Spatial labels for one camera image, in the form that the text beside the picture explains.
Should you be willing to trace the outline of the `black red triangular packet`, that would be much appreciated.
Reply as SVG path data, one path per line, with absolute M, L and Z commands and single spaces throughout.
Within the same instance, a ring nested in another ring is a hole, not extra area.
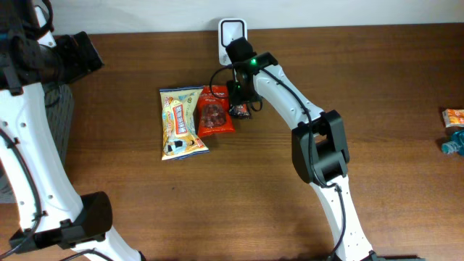
M 232 118 L 236 119 L 251 119 L 252 114 L 250 112 L 250 109 L 246 104 L 241 104 L 241 105 L 231 105 L 230 109 L 228 110 L 228 114 Z

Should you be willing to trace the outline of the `red snack bag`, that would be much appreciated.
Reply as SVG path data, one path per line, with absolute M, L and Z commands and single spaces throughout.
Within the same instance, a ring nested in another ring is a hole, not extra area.
M 228 114 L 229 101 L 226 86 L 204 86 L 196 108 L 199 116 L 198 137 L 211 136 L 217 133 L 234 133 L 231 116 Z

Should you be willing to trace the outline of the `yellow chips bag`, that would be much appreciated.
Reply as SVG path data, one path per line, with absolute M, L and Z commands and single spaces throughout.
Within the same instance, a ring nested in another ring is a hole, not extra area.
M 196 134 L 194 112 L 202 86 L 162 88 L 162 160 L 180 160 L 209 149 Z

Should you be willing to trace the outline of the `small orange snack box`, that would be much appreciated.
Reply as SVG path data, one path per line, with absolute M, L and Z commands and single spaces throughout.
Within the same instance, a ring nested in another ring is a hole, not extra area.
M 442 112 L 444 125 L 446 128 L 463 127 L 464 126 L 464 110 L 463 109 L 445 109 Z

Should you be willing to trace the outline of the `green Listerine mouthwash bottle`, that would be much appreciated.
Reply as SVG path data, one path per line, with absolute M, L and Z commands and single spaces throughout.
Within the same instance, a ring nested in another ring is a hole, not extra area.
M 444 154 L 459 154 L 463 156 L 463 131 L 452 134 L 451 139 L 442 144 L 441 150 Z

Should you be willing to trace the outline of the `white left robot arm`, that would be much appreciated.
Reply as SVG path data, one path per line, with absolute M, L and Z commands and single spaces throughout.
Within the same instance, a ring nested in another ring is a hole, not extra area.
M 1 166 L 11 184 L 20 228 L 9 253 L 59 246 L 90 260 L 142 260 L 114 228 L 107 194 L 79 195 L 59 157 L 46 116 L 44 86 L 73 83 L 102 59 L 84 32 L 54 38 L 31 1 L 1 3 Z

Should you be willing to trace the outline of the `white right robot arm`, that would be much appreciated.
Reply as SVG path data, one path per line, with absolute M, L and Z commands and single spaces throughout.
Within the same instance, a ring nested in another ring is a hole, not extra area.
M 231 102 L 267 100 L 291 129 L 294 169 L 317 194 L 334 247 L 329 260 L 380 260 L 364 234 L 349 190 L 349 150 L 341 115 L 315 106 L 286 77 L 269 52 L 257 54 L 244 37 L 225 51 L 238 85 Z

